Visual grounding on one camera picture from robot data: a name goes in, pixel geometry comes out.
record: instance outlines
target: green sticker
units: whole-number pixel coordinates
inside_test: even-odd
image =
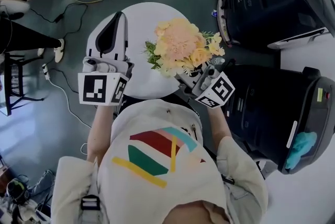
[[[318,102],[322,102],[322,94],[323,94],[323,89],[322,88],[318,88]]]

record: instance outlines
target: wall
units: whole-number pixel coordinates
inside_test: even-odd
[[[318,68],[335,80],[335,39],[325,35],[315,43],[282,50],[281,68]],[[270,206],[263,224],[324,224],[335,212],[335,139],[312,165],[294,175],[274,172],[266,180]]]

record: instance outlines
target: flower bouquet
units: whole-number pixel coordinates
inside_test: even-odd
[[[148,62],[152,69],[166,77],[191,73],[213,55],[224,55],[220,33],[199,32],[187,19],[163,21],[155,29],[156,43],[146,42]]]

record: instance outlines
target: gray floor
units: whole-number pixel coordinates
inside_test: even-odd
[[[54,19],[73,0],[31,0],[31,6],[46,18]],[[80,32],[66,38],[65,55],[61,63],[50,63],[65,72],[71,86],[77,90],[77,74],[82,70],[87,38],[90,32],[106,16],[141,2],[158,2],[170,5],[183,13],[202,31],[217,32],[216,18],[210,13],[217,0],[104,0],[91,4],[83,17]],[[66,32],[74,31],[80,23],[83,6],[72,6],[65,18],[57,24],[46,23],[29,12],[18,22],[45,35],[61,38]],[[26,58],[35,57],[37,50],[26,52]],[[47,49],[44,60],[33,62],[24,68],[27,96],[44,97],[42,102],[26,102],[22,108],[13,111],[10,117],[0,115],[0,154],[14,173],[26,174],[34,183],[46,169],[56,170],[60,157],[69,155],[85,158],[80,153],[86,142],[89,129],[74,118],[67,109],[64,94],[49,84],[44,78],[41,66],[53,57],[53,50]],[[274,57],[268,54],[251,52],[239,47],[227,48],[226,59],[235,58],[238,63],[273,66]],[[52,81],[65,88],[72,110],[91,125],[95,107],[80,105],[78,95],[67,87],[62,74],[51,71]],[[205,143],[211,147],[211,133],[206,108],[197,102],[192,106],[200,113],[203,123]]]

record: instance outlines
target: blue cloth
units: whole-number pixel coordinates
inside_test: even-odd
[[[301,132],[297,134],[292,150],[286,160],[285,168],[293,169],[296,167],[301,157],[309,152],[310,149],[315,145],[317,137],[318,136],[315,132]]]

